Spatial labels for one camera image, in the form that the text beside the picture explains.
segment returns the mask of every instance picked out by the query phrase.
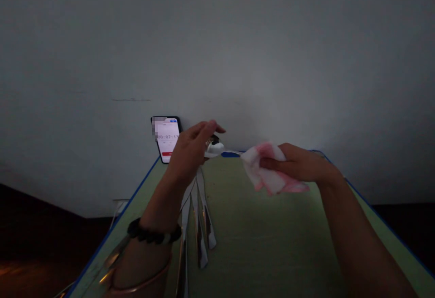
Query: pink tissue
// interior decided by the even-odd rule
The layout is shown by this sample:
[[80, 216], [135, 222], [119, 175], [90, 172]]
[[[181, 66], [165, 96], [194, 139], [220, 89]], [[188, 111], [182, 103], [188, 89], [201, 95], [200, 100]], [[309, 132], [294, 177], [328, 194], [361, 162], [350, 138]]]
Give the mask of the pink tissue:
[[272, 143], [266, 142], [254, 146], [243, 153], [240, 158], [243, 160], [246, 174], [254, 184], [257, 192], [263, 187], [266, 187], [270, 196], [280, 192], [306, 192], [309, 190], [305, 183], [290, 178], [285, 173], [260, 168], [261, 158], [285, 161], [284, 153]]

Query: table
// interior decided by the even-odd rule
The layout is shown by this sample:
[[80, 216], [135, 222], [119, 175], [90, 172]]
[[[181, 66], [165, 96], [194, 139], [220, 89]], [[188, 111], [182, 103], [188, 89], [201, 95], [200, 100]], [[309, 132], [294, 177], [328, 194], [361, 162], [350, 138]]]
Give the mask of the table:
[[[166, 170], [156, 160], [67, 297], [101, 297], [99, 282], [107, 273], [106, 257], [140, 217]], [[346, 297], [315, 183], [310, 191], [268, 197], [254, 192], [239, 158], [217, 157], [203, 166], [205, 190], [217, 246], [208, 265], [196, 261], [193, 211], [188, 226], [189, 297]], [[370, 223], [420, 297], [435, 297], [433, 274], [352, 187]], [[174, 297], [179, 242], [173, 246], [165, 297]]]

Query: black bracelet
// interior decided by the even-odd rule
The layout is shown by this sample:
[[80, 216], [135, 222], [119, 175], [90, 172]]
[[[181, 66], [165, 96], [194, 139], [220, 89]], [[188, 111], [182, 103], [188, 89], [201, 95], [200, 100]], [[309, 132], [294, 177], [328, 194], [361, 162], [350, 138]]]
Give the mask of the black bracelet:
[[153, 232], [148, 229], [142, 229], [139, 227], [140, 218], [132, 221], [128, 226], [127, 233], [130, 238], [136, 238], [138, 241], [146, 240], [147, 243], [155, 242], [156, 244], [166, 245], [172, 244], [178, 240], [181, 236], [181, 227], [177, 224], [177, 228], [171, 233]]

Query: floor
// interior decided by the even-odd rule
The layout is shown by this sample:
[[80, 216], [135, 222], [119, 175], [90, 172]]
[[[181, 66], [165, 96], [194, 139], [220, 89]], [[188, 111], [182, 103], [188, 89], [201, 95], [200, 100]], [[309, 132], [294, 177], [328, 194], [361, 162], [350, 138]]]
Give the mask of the floor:
[[[84, 219], [6, 186], [0, 191], [1, 296], [51, 298], [77, 278], [111, 218]], [[435, 203], [375, 209], [435, 273]]]

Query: smartphone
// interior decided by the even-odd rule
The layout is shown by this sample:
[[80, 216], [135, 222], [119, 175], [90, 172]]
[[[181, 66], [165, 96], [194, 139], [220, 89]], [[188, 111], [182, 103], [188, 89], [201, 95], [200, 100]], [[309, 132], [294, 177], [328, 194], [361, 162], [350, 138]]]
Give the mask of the smartphone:
[[162, 163], [169, 163], [178, 136], [182, 132], [180, 118], [176, 116], [151, 117], [153, 135], [159, 149]]

